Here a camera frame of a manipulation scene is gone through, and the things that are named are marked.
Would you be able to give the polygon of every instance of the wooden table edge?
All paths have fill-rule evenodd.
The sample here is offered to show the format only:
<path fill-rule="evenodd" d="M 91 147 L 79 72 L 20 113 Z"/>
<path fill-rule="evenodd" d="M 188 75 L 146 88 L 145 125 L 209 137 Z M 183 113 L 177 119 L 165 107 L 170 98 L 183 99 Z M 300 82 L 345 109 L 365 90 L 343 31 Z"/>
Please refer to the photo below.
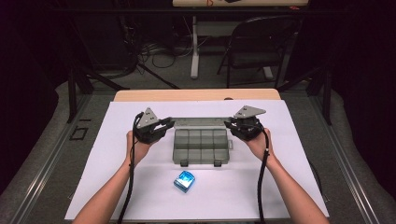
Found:
<path fill-rule="evenodd" d="M 114 102 L 281 100 L 276 89 L 194 89 L 118 91 Z"/>

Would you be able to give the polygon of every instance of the small blue block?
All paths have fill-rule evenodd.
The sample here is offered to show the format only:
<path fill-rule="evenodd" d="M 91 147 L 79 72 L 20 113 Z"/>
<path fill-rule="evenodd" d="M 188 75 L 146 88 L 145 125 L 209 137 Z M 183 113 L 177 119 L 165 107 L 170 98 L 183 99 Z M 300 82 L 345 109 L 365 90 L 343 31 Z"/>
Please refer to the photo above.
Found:
<path fill-rule="evenodd" d="M 183 192 L 187 192 L 195 181 L 195 177 L 188 171 L 183 171 L 176 178 L 174 184 L 176 187 L 181 189 Z"/>

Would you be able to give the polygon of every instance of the white paper sheet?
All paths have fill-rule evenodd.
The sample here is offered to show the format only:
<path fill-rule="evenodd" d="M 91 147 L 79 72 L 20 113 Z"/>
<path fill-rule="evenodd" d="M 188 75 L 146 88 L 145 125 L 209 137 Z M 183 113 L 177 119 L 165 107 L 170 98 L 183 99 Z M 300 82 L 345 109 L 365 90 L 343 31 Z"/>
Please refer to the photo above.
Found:
<path fill-rule="evenodd" d="M 134 117 L 147 107 L 159 119 L 165 119 L 231 117 L 243 105 L 266 110 L 258 118 L 271 130 L 276 156 L 327 217 L 328 211 L 285 102 L 233 100 L 111 103 L 65 219 L 74 219 L 82 206 L 120 167 L 126 151 L 125 134 L 132 129 Z M 124 219 L 138 222 L 258 219 L 257 181 L 261 161 L 248 147 L 228 133 L 229 139 L 233 140 L 228 164 L 180 167 L 172 161 L 174 133 L 174 129 L 168 130 L 135 168 L 134 190 Z M 183 170 L 196 178 L 187 193 L 173 185 Z M 112 219 L 118 219 L 126 191 L 127 186 Z M 290 217 L 268 170 L 262 184 L 262 204 L 265 218 Z"/>

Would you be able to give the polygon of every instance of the hand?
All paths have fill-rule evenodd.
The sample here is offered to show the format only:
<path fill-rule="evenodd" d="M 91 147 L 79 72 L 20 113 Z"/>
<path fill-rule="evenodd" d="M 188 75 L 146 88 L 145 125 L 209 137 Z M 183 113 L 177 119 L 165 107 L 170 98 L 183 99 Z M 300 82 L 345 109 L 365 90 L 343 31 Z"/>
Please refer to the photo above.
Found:
<path fill-rule="evenodd" d="M 138 142 L 137 139 L 135 138 L 134 140 L 134 133 L 132 131 L 129 131 L 126 134 L 126 157 L 124 163 L 126 164 L 131 164 L 131 152 L 132 152 L 132 144 L 133 141 L 135 140 L 136 143 L 134 144 L 134 166 L 136 166 L 149 152 L 149 148 L 154 144 L 144 144 L 141 142 Z"/>
<path fill-rule="evenodd" d="M 270 155 L 267 159 L 267 164 L 270 164 L 270 163 L 273 163 L 273 161 L 276 161 L 276 156 L 275 156 L 272 141 L 271 141 L 271 133 L 266 128 L 264 129 L 264 131 L 268 135 L 268 141 L 269 141 L 268 149 L 269 149 Z M 257 137 L 251 139 L 250 141 L 246 141 L 245 143 L 250 148 L 253 155 L 255 155 L 257 158 L 259 158 L 259 160 L 262 161 L 262 159 L 264 158 L 264 150 L 266 147 L 264 133 L 260 133 Z"/>

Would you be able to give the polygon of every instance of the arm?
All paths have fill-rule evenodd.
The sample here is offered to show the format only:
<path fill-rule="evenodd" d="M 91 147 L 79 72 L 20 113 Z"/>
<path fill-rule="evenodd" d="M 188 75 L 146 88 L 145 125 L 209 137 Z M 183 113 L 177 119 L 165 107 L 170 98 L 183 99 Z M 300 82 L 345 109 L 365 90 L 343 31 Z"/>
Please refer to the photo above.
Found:
<path fill-rule="evenodd" d="M 90 198 L 79 211 L 74 224 L 78 223 L 108 223 L 116 209 L 120 196 L 129 179 L 129 164 L 131 163 L 130 149 L 132 147 L 133 134 L 127 133 L 127 154 L 125 161 L 119 170 Z M 149 152 L 150 145 L 137 142 L 134 146 L 135 160 L 137 165 Z"/>
<path fill-rule="evenodd" d="M 280 161 L 276 158 L 273 150 L 271 134 L 265 129 L 269 138 L 270 156 L 267 160 L 267 168 L 274 177 L 279 192 L 289 211 L 291 220 L 294 223 L 329 223 L 312 198 L 306 191 L 289 175 L 283 168 Z M 255 139 L 247 142 L 252 153 L 262 160 L 265 148 L 265 136 L 260 133 Z"/>

